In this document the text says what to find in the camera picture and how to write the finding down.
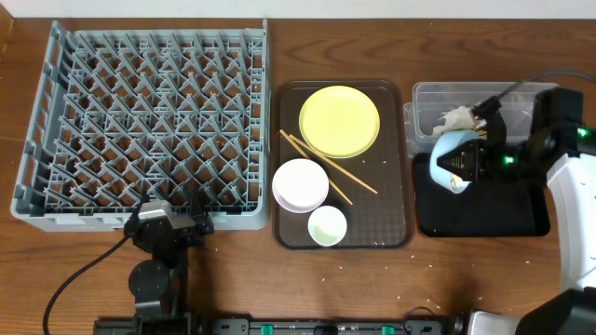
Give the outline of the white tissue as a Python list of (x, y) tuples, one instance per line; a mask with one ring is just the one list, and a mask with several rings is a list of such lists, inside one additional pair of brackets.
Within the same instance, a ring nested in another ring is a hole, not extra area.
[(471, 110), (471, 107), (460, 106), (443, 113), (439, 119), (440, 123), (432, 129), (432, 136), (439, 137), (451, 131), (474, 130), (477, 127), (477, 120)]

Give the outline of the pink white bowl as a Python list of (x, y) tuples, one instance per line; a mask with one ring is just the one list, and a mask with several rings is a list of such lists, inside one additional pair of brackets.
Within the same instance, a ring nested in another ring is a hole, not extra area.
[(292, 159), (274, 174), (272, 192), (276, 202), (293, 213), (306, 213), (327, 198), (330, 184), (325, 170), (312, 160)]

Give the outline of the small pale green cup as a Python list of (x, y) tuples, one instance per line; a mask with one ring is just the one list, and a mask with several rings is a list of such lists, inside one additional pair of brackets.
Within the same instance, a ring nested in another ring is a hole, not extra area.
[(321, 247), (340, 243), (347, 231), (347, 221), (341, 210), (332, 206), (315, 209), (308, 218), (307, 230)]

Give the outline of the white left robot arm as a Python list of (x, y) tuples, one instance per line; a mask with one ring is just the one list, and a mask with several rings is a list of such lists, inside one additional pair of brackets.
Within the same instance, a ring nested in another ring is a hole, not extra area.
[(188, 249), (204, 245), (214, 232), (198, 193), (190, 211), (176, 214), (167, 200), (142, 196), (124, 225), (125, 236), (148, 253), (129, 274), (129, 291), (135, 299), (132, 334), (201, 334), (201, 316), (187, 307)]

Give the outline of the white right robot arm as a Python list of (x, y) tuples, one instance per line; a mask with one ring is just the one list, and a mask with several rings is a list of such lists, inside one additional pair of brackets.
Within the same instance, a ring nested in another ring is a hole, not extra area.
[(441, 135), (430, 158), (434, 182), (454, 194), (483, 181), (540, 180), (553, 197), (560, 238), (561, 292), (516, 318), (477, 311), (465, 334), (592, 334), (595, 331), (595, 131), (582, 121), (582, 93), (554, 87), (538, 93), (530, 135), (507, 144), (492, 96), (472, 107), (486, 135)]

